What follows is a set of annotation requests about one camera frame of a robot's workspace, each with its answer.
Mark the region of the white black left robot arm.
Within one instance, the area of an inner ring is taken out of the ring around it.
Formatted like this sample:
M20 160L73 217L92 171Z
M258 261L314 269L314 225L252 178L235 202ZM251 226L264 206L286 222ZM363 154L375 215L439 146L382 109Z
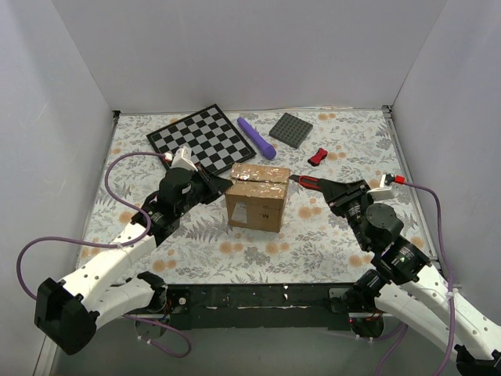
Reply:
M181 217L220 198L232 182L201 166L169 169L130 223L111 244L61 280L49 278L36 293L34 323L67 355L81 351L103 325L136 309L157 313L167 304L166 283L150 272L115 281L170 237Z

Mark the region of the brown cardboard express box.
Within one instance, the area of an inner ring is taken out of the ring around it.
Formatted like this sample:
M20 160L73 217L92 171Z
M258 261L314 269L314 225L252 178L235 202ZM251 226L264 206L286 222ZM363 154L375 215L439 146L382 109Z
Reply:
M290 169L236 163L225 193L230 226L278 233L287 202Z

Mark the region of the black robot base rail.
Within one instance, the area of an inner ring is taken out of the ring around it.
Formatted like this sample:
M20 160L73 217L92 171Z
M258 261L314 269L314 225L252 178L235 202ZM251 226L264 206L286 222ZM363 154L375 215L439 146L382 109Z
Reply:
M384 315L351 284L171 284L135 313L179 329L322 328L379 338Z

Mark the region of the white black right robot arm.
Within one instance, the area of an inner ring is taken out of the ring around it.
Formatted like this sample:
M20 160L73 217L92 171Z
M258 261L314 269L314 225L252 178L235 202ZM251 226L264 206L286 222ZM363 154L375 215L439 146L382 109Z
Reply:
M401 235L403 223L385 203L391 183L404 182L388 174L378 188L370 189L364 180L319 179L318 189L331 212L347 221L361 250L373 254L372 269L335 298L334 305L338 310L389 313L442 348L447 359L454 357L462 375L498 375L500 326Z

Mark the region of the red black utility knife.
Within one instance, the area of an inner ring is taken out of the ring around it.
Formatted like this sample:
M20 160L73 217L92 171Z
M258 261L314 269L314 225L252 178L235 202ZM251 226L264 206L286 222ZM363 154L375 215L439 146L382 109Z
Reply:
M308 175L291 175L289 179L298 183L307 190L321 190L319 180L317 178Z

